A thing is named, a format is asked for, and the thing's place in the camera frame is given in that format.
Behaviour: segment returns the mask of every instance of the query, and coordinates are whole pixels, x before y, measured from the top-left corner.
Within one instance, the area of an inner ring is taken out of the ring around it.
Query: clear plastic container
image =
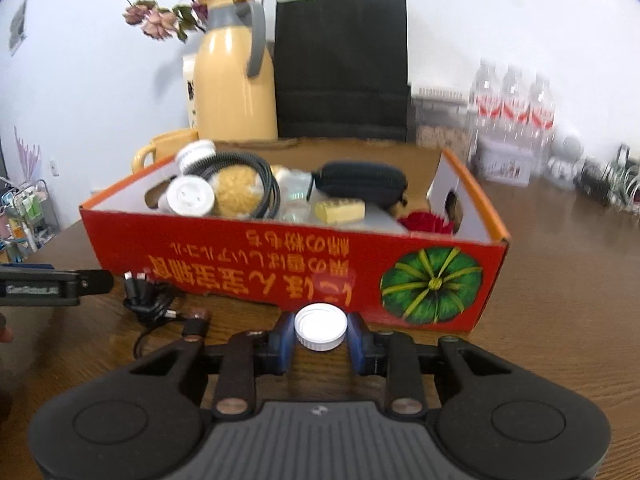
[[[311,215],[311,204],[306,201],[311,184],[311,173],[286,170],[277,175],[280,186],[280,211],[278,219],[292,224],[306,224]]]
[[[478,138],[476,170],[478,176],[510,186],[528,186],[534,153],[524,146],[509,144],[488,136]]]

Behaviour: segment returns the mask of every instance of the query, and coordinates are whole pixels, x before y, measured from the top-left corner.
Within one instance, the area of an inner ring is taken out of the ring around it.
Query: white container lid
[[[294,325],[302,346],[326,352],[336,348],[344,340],[347,317],[335,305],[313,303],[296,314]]]
[[[180,173],[184,174],[184,171],[189,167],[202,160],[206,156],[216,154],[216,145],[212,140],[201,139],[190,142],[178,153],[175,154],[175,163],[180,169]]]
[[[195,175],[179,176],[166,189],[161,208],[164,210],[166,204],[180,216],[204,216],[211,212],[215,200],[206,180]]]

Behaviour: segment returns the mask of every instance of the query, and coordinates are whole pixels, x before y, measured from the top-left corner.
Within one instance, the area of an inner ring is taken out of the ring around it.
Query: green pumpkin
[[[451,321],[476,300],[482,267],[458,247],[405,254],[382,275],[382,305],[408,323]]]

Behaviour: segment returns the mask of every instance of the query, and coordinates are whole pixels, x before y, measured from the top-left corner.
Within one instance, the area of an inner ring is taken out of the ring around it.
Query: gray thermos handle
[[[258,2],[246,2],[236,6],[239,16],[251,13],[251,54],[246,64],[246,76],[254,78],[260,73],[264,48],[267,45],[267,23],[264,19],[264,9]]]

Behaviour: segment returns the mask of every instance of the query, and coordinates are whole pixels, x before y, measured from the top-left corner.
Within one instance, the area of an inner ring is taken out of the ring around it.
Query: white box
[[[528,186],[535,156],[531,149],[478,137],[478,176],[511,186]]]

